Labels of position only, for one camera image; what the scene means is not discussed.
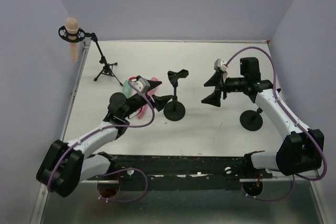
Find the pink microphone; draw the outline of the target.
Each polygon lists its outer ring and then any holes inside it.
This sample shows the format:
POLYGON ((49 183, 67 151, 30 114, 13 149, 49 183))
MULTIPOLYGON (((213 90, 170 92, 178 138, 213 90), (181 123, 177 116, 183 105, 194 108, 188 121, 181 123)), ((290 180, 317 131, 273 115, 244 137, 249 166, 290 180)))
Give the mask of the pink microphone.
MULTIPOLYGON (((143 94, 149 101, 151 101, 151 98, 150 96, 153 94, 154 90, 150 93, 146 93, 146 94, 143 94)), ((138 110, 138 113, 137 113, 137 119, 142 119, 147 111, 147 109, 149 108, 149 105, 145 105, 143 106, 141 109, 138 110)))

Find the green microphone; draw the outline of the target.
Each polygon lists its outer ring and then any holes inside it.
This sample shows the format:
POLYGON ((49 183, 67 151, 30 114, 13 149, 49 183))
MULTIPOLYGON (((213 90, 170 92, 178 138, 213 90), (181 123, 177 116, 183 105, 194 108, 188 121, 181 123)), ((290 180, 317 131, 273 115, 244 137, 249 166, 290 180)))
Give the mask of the green microphone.
POLYGON ((122 93, 129 98, 131 96, 132 88, 128 84, 128 80, 126 80, 122 86, 122 93))

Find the black round-base clip stand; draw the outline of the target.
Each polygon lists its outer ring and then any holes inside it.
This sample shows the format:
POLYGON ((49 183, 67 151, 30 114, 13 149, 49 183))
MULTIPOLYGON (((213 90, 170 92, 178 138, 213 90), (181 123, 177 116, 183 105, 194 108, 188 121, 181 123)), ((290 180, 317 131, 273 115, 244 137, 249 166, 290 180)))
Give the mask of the black round-base clip stand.
POLYGON ((164 107, 164 116, 170 121, 179 121, 185 116, 185 106, 177 99, 178 80, 186 78, 189 75, 188 70, 182 69, 179 72, 168 71, 167 76, 173 87, 172 101, 168 102, 164 107))

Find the black tripod shock-mount stand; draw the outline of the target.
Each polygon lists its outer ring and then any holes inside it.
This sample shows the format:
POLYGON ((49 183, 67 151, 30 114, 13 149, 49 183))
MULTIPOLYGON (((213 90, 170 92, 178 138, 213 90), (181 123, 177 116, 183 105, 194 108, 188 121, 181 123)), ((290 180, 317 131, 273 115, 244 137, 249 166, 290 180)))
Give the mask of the black tripod shock-mount stand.
MULTIPOLYGON (((58 29, 58 35, 59 35, 59 37, 62 40, 66 41, 68 43, 70 42, 70 40, 68 39, 68 34, 66 32, 65 26, 61 26, 58 29)), ((83 29, 79 28, 79 30, 77 32, 77 39, 74 42, 76 42, 76 43, 82 42, 85 38, 90 38, 90 40, 92 40, 96 44, 96 46, 98 48, 98 51, 99 51, 99 54, 100 54, 99 63, 103 65, 102 70, 94 78, 94 81, 97 81, 101 75, 105 75, 105 76, 110 76, 110 77, 115 78, 118 81, 119 85, 123 86, 123 84, 121 83, 121 81, 113 73, 113 67, 117 66, 118 63, 117 62, 115 62, 115 63, 108 63, 107 62, 107 59, 104 56, 104 54, 103 54, 103 52, 102 52, 102 50, 100 48, 100 45, 98 43, 98 37, 97 37, 97 35, 95 33, 87 33, 83 29)))

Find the beige microphone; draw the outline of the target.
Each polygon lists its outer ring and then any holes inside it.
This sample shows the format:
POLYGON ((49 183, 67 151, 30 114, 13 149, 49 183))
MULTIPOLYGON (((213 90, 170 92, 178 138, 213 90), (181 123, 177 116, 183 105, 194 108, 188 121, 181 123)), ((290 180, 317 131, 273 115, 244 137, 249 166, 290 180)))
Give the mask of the beige microphone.
POLYGON ((79 30, 78 21, 73 17, 67 18, 65 28, 68 34, 68 39, 70 40, 69 48, 71 60, 72 62, 76 63, 78 61, 78 47, 77 43, 74 41, 77 39, 77 32, 79 30))

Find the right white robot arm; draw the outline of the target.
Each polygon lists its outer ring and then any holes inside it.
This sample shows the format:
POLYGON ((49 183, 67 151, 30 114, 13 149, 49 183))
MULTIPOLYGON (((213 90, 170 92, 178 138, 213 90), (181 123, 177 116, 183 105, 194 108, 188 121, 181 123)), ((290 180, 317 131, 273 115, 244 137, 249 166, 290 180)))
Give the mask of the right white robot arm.
POLYGON ((278 96, 279 91, 273 89, 273 83, 261 79, 258 59, 240 59, 240 78, 228 77, 225 63, 221 59, 215 61, 215 73, 204 84, 206 87, 214 87, 214 92, 201 102, 219 107, 221 99, 225 99, 228 93, 242 92, 258 109, 244 111, 239 118, 241 125, 249 131, 257 131, 263 124, 260 114, 265 113, 283 140, 276 152, 256 151, 246 154, 247 165, 254 169, 278 171, 286 176, 320 168, 322 157, 319 151, 324 144, 323 133, 301 123, 278 96))

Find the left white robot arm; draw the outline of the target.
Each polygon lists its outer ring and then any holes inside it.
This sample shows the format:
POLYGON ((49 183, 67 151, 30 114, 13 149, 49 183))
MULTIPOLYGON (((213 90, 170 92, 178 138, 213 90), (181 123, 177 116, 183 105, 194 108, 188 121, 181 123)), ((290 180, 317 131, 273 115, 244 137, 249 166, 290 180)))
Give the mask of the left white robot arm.
POLYGON ((128 84, 135 94, 129 98, 122 92, 112 94, 107 115, 97 127, 69 142, 54 141, 37 171, 36 179, 47 186, 49 192, 67 197, 81 181, 106 174, 111 161, 106 154, 95 152, 120 138, 128 128, 137 128, 136 125, 130 124, 127 118, 145 105, 148 105, 152 112, 164 109, 173 98, 172 95, 148 94, 161 83, 141 76, 129 79, 128 84))

